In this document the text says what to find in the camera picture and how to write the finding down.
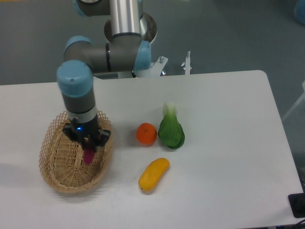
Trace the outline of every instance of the green vegetable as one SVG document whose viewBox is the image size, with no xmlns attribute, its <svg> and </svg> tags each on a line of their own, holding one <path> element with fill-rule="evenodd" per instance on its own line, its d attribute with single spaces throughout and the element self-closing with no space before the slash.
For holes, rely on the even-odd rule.
<svg viewBox="0 0 305 229">
<path fill-rule="evenodd" d="M 184 144 L 185 135 L 176 116 L 176 106 L 173 103 L 164 104 L 164 118 L 160 123 L 158 136 L 171 149 L 178 149 Z"/>
</svg>

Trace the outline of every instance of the wicker basket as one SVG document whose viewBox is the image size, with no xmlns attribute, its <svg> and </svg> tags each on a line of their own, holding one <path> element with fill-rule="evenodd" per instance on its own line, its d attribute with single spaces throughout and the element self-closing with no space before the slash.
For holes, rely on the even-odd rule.
<svg viewBox="0 0 305 229">
<path fill-rule="evenodd" d="M 111 130 L 110 121 L 98 112 L 102 129 Z M 42 143 L 39 167 L 44 181 L 62 193 L 80 193 L 97 185 L 107 169 L 112 153 L 112 135 L 104 147 L 99 147 L 94 160 L 87 165 L 83 161 L 83 150 L 63 132 L 68 122 L 66 112 L 61 113 L 49 126 Z"/>
</svg>

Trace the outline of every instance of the silver tube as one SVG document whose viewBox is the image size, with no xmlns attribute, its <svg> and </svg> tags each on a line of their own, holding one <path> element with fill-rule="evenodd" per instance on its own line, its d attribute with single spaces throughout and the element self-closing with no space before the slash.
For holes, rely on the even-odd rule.
<svg viewBox="0 0 305 229">
<path fill-rule="evenodd" d="M 110 0 L 112 35 L 119 33 L 140 34 L 138 0 Z"/>
<path fill-rule="evenodd" d="M 147 39 L 147 21 L 146 21 L 145 17 L 142 17 L 140 19 L 140 32 L 141 32 L 142 40 L 146 40 Z"/>
</svg>

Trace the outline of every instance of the orange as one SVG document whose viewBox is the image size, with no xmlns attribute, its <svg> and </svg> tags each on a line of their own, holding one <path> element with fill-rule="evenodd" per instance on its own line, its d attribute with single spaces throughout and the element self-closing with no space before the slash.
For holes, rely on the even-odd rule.
<svg viewBox="0 0 305 229">
<path fill-rule="evenodd" d="M 142 123 L 138 129 L 136 137 L 144 145 L 152 145 L 157 139 L 156 128 L 150 123 Z"/>
</svg>

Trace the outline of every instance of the pink object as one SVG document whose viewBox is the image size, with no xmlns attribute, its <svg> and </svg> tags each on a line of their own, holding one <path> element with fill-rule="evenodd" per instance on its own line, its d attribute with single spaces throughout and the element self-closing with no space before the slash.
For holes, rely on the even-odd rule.
<svg viewBox="0 0 305 229">
<path fill-rule="evenodd" d="M 95 156 L 95 152 L 93 150 L 93 148 L 91 147 L 88 147 L 86 149 L 84 149 L 84 162 L 86 164 L 91 164 L 93 159 L 94 159 L 94 156 Z"/>
</svg>

